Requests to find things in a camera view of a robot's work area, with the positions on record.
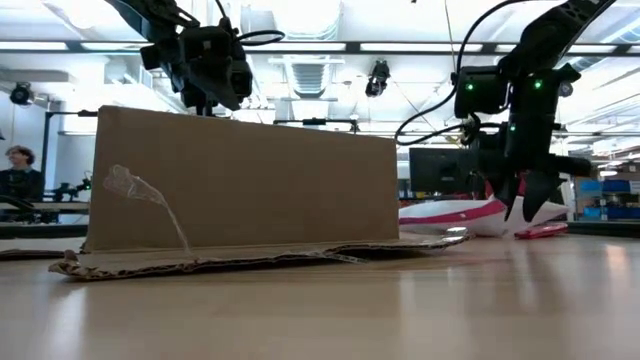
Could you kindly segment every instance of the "table surface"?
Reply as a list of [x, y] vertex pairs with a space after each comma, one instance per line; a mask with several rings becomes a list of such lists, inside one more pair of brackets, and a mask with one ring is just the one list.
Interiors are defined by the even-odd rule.
[[[87, 210], [88, 202], [41, 202], [33, 203], [38, 210]], [[0, 210], [15, 210], [15, 206], [8, 203], [0, 203]]]
[[83, 283], [0, 262], [2, 359], [638, 359], [640, 242]]

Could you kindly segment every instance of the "tape strip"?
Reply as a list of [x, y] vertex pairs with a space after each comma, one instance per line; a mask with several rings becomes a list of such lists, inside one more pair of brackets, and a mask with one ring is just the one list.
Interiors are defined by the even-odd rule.
[[104, 180], [103, 185], [107, 190], [120, 196], [129, 199], [151, 201], [164, 207], [169, 213], [173, 226], [176, 228], [178, 238], [180, 238], [180, 241], [182, 242], [185, 254], [197, 259], [191, 251], [191, 245], [189, 244], [187, 236], [182, 230], [182, 226], [180, 226], [176, 215], [171, 210], [171, 207], [158, 189], [149, 185], [139, 176], [132, 175], [129, 169], [122, 165], [114, 165], [111, 167], [109, 175]]

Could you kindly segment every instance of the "cardboard sheet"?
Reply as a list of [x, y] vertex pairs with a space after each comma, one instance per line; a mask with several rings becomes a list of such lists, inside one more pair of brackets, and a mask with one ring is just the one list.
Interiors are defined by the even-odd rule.
[[85, 238], [0, 240], [0, 260], [64, 258], [66, 250], [80, 252]]
[[[420, 251], [427, 253], [446, 249], [470, 238], [466, 229], [458, 229], [440, 238], [402, 234], [401, 239], [382, 242], [198, 248], [194, 251], [194, 256], [180, 250], [116, 251], [80, 255], [69, 251], [65, 253], [65, 259], [51, 265], [49, 271], [82, 280], [107, 280], [191, 273], [230, 266], [285, 263], [292, 260], [326, 259], [358, 264], [368, 261], [364, 257], [367, 252]], [[355, 251], [358, 251], [358, 257], [350, 255]]]
[[113, 279], [441, 249], [466, 234], [399, 236], [392, 140], [117, 107], [98, 114], [81, 255], [51, 271]]

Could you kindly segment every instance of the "black monitor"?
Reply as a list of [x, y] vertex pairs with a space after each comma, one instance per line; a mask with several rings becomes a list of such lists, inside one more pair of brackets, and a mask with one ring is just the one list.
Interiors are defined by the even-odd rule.
[[409, 149], [411, 190], [458, 194], [474, 191], [475, 157], [466, 149]]

